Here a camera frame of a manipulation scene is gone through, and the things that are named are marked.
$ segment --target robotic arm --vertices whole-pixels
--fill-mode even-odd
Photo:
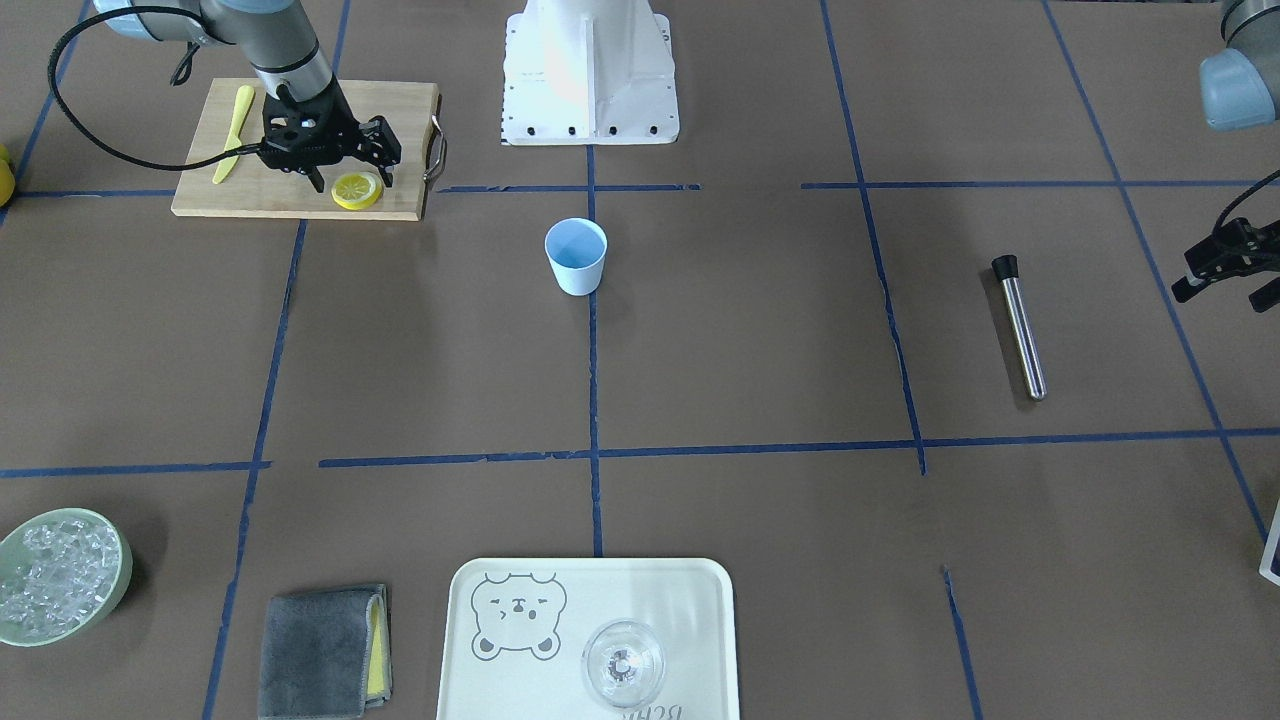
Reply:
[[[1276,120],[1280,114],[1280,0],[1222,0],[1226,50],[1201,64],[1204,118],[1217,131],[1243,129]],[[1210,284],[1261,272],[1280,272],[1280,222],[1254,228],[1249,220],[1226,222],[1254,192],[1280,178],[1280,170],[1244,191],[1222,210],[1208,237],[1184,254],[1187,277],[1172,286],[1187,302]],[[1258,313],[1280,304],[1280,278],[1249,296]]]
[[[365,123],[352,115],[298,0],[142,1],[146,4],[140,0],[93,0],[101,14],[73,28],[64,41],[86,29],[87,23],[97,22],[106,22],[128,37],[186,41],[187,56],[175,78],[180,78],[184,69],[189,72],[191,58],[201,47],[238,45],[268,94],[262,106],[265,137],[256,146],[247,146],[247,151],[256,151],[268,168],[305,176],[316,192],[324,191],[319,167],[333,165],[347,156],[374,165],[383,182],[388,187],[392,184],[390,169],[401,160],[396,133],[381,115]],[[63,46],[60,44],[55,51],[51,65],[56,64]],[[82,132],[90,135],[56,96],[56,87],[54,90],[63,110]],[[92,136],[90,138],[113,151]]]

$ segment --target bear face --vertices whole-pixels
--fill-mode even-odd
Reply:
[[[527,650],[538,660],[550,660],[559,652],[556,626],[566,600],[564,585],[554,575],[540,580],[534,575],[485,574],[471,593],[477,630],[471,652],[480,660],[493,660],[504,650]]]

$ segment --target clear glass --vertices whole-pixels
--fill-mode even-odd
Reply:
[[[662,643],[637,620],[614,620],[591,635],[582,651],[590,694],[613,710],[652,703],[667,676]]]

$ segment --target plastic cup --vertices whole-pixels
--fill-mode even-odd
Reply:
[[[604,254],[609,241],[600,225],[582,218],[568,218],[547,231],[547,259],[561,290],[573,296],[591,295],[604,275]]]

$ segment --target metal tube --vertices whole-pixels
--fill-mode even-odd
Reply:
[[[1027,395],[1032,400],[1044,400],[1048,388],[1044,386],[1044,370],[1041,368],[1039,351],[1036,348],[1036,336],[1032,334],[1030,320],[1027,319],[1027,306],[1023,304],[1023,286],[1018,279],[1018,258],[1004,255],[991,263],[1005,292],[1005,307],[1009,322],[1014,327],[1018,341],[1018,359],[1023,364],[1023,379],[1027,382]]]

